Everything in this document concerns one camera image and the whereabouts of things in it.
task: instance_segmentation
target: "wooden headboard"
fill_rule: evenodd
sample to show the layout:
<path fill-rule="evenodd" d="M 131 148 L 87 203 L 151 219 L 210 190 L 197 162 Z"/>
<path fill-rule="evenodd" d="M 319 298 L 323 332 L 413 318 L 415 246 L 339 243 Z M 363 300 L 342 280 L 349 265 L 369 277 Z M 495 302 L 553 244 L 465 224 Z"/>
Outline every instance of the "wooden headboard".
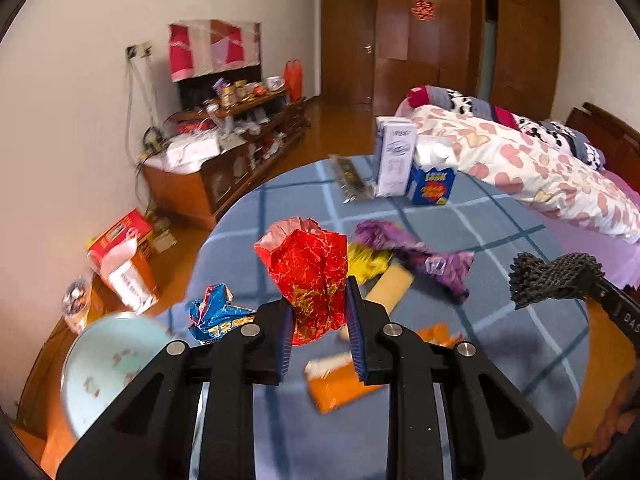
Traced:
<path fill-rule="evenodd" d="M 572 110 L 566 125 L 584 133 L 591 144 L 602 150 L 606 170 L 640 191 L 640 133 L 592 103 L 582 107 L 584 110 Z"/>

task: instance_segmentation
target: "wooden wardrobe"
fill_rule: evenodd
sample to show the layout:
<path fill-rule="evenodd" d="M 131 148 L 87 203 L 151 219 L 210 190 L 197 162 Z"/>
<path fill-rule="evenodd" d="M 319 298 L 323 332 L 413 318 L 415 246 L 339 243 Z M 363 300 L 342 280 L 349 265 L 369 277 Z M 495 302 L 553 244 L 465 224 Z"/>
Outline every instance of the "wooden wardrobe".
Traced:
<path fill-rule="evenodd" d="M 418 0 L 377 0 L 372 111 L 393 114 L 414 86 L 475 96 L 484 48 L 486 0 L 424 0 L 434 19 L 419 20 Z M 551 112 L 560 50 L 559 0 L 497 0 L 489 101 L 535 120 Z"/>

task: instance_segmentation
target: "purple crumpled wrapper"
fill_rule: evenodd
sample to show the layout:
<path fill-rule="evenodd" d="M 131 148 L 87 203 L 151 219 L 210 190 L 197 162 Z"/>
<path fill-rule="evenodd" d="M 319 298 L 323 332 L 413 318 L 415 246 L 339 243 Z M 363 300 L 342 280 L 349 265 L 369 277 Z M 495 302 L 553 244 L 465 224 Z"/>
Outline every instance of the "purple crumpled wrapper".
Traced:
<path fill-rule="evenodd" d="M 369 249 L 392 251 L 394 256 L 408 263 L 412 269 L 435 278 L 451 291 L 459 303 L 469 296 L 465 277 L 474 262 L 474 254 L 469 251 L 434 253 L 400 226 L 385 220 L 359 223 L 356 241 Z"/>

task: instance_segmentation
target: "red paper decoration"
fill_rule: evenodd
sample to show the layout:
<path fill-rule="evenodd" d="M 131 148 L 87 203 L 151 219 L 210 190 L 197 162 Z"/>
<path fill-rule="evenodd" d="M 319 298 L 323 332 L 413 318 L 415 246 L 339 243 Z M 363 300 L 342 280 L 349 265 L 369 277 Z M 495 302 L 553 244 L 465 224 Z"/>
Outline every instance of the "red paper decoration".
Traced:
<path fill-rule="evenodd" d="M 425 2 L 424 0 L 416 0 L 415 7 L 411 12 L 419 20 L 435 20 L 436 5 L 433 2 Z"/>

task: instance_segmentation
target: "round table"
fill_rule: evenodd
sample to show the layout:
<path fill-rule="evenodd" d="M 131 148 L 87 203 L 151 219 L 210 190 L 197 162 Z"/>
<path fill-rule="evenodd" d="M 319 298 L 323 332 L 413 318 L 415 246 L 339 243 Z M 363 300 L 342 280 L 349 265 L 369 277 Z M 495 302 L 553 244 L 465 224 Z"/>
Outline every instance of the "round table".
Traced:
<path fill-rule="evenodd" d="M 361 176 L 370 158 L 354 157 Z M 183 303 L 159 318 L 178 338 L 189 334 L 186 303 L 207 285 L 226 283 L 234 303 L 258 307 L 280 297 L 254 251 L 271 223 L 300 216 L 323 228 L 353 235 L 367 219 L 403 225 L 434 251 L 473 250 L 462 305 L 450 302 L 430 280 L 414 281 L 391 317 L 412 330 L 440 322 L 478 343 L 546 421 L 563 433 L 580 395 L 589 355 L 588 318 L 574 300 L 548 300 L 514 311 L 508 273 L 514 257 L 531 252 L 553 260 L 560 245 L 536 215 L 508 195 L 459 173 L 445 206 L 413 206 L 404 197 L 343 203 L 327 161 L 289 171 L 240 199 L 202 246 Z M 388 432 L 388 391 L 380 390 L 328 415 L 320 415 L 306 391 L 310 359 L 348 350 L 330 333 L 294 348 L 289 372 L 277 388 L 254 389 L 255 463 L 259 479 L 383 479 Z"/>

